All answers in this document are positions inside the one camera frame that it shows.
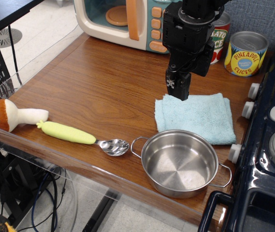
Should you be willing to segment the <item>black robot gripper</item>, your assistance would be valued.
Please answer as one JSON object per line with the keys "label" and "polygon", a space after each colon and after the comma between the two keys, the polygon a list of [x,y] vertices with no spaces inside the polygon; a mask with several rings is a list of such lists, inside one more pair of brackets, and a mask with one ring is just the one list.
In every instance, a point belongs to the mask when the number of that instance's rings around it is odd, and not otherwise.
{"label": "black robot gripper", "polygon": [[172,2],[163,19],[162,41],[170,53],[166,69],[168,94],[175,91],[175,97],[184,101],[189,95],[191,73],[205,76],[209,70],[214,51],[211,33],[215,3]]}

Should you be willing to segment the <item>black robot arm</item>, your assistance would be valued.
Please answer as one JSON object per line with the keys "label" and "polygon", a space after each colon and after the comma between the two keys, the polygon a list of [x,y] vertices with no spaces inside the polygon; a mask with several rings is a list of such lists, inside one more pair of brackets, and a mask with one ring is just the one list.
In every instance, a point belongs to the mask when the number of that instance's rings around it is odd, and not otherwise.
{"label": "black robot arm", "polygon": [[220,18],[225,4],[225,0],[182,0],[165,9],[162,43],[170,54],[166,69],[169,95],[186,100],[191,74],[207,74],[214,53],[212,23]]}

